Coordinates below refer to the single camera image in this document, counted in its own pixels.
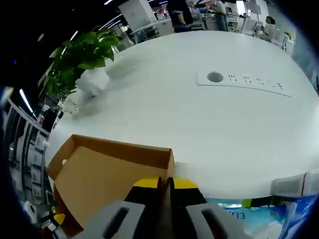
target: fluorescent light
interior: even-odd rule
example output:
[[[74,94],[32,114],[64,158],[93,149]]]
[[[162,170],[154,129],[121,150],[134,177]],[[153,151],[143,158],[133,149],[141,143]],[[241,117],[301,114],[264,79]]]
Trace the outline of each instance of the fluorescent light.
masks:
[[[24,100],[24,102],[25,102],[26,106],[28,107],[28,109],[31,111],[31,113],[33,113],[33,109],[31,108],[31,106],[30,106],[28,100],[26,99],[23,90],[20,89],[20,90],[19,90],[19,93],[20,93],[20,95],[22,96],[22,99]]]
[[[65,50],[66,50],[66,47],[63,49],[63,51],[61,53],[61,56],[64,54]]]
[[[108,0],[107,2],[104,3],[104,5],[109,4],[113,0]]]
[[[78,32],[79,32],[79,31],[76,31],[76,32],[73,34],[73,36],[71,37],[70,41],[73,40],[73,38],[75,37],[76,34],[78,34]]]
[[[107,22],[105,25],[101,26],[101,28],[100,28],[99,30],[101,30],[101,29],[104,28],[106,25],[110,24],[112,21],[114,21],[116,18],[118,18],[118,17],[120,17],[120,16],[122,16],[122,15],[123,15],[123,14],[120,14],[120,15],[114,17],[112,20],[110,20],[109,22]]]
[[[108,28],[111,28],[112,26],[118,24],[121,20],[118,20],[117,22],[115,22],[114,24],[110,25]]]

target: yellow object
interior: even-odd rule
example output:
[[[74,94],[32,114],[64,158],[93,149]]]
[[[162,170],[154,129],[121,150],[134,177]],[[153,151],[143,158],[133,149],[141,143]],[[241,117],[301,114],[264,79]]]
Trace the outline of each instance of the yellow object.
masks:
[[[252,199],[244,199],[242,202],[242,207],[243,208],[250,208],[252,201],[253,201]]]
[[[159,178],[143,178],[134,184],[135,187],[157,188]]]
[[[59,225],[61,225],[65,219],[65,215],[63,213],[54,215],[54,219],[57,223],[59,223]]]
[[[173,178],[175,189],[186,189],[186,188],[197,188],[197,185],[194,184],[189,179],[184,178]]]

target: cardboard box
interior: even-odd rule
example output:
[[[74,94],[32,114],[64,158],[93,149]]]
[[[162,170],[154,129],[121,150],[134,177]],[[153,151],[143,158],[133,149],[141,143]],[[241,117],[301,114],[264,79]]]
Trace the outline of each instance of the cardboard box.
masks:
[[[72,135],[59,149],[46,172],[54,180],[57,213],[68,237],[82,231],[88,217],[114,200],[123,200],[142,178],[173,175],[169,148]]]

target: window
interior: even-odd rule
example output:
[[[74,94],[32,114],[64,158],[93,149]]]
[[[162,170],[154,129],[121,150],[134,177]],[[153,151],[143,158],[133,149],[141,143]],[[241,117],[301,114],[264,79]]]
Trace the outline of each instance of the window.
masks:
[[[236,1],[236,5],[239,15],[243,15],[244,13],[246,13],[244,1]]]

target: desk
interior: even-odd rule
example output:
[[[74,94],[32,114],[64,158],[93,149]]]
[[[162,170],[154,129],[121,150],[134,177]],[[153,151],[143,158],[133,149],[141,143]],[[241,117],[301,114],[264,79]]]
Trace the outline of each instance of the desk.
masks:
[[[173,27],[171,26],[171,20],[170,20],[170,18],[166,18],[166,19],[164,19],[164,20],[161,20],[161,21],[157,21],[157,22],[148,24],[148,25],[146,25],[146,26],[143,26],[143,27],[137,29],[136,31],[133,31],[133,32],[131,33],[131,35],[134,36],[135,44],[137,44],[137,42],[138,42],[137,34],[138,34],[140,31],[142,31],[142,30],[144,30],[144,29],[147,29],[147,28],[150,28],[150,27],[157,28],[158,31],[159,31],[160,36],[166,36],[166,35],[169,35],[169,34],[173,34],[173,33],[174,33],[174,29],[173,29]]]
[[[292,97],[199,86],[207,68],[280,79]],[[106,70],[106,92],[51,132],[46,164],[76,133],[172,148],[177,176],[206,197],[267,196],[273,179],[319,168],[318,96],[274,44],[231,32],[172,34],[118,53]]]

